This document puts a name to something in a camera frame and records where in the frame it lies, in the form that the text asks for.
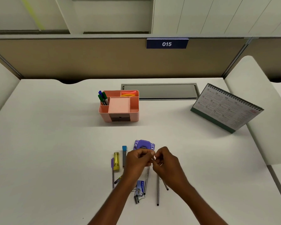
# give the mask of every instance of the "pink desk organizer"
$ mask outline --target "pink desk organizer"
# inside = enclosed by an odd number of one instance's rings
[[[109,101],[109,105],[104,106],[103,103],[100,103],[99,113],[105,122],[139,121],[138,90],[116,90],[104,92]]]

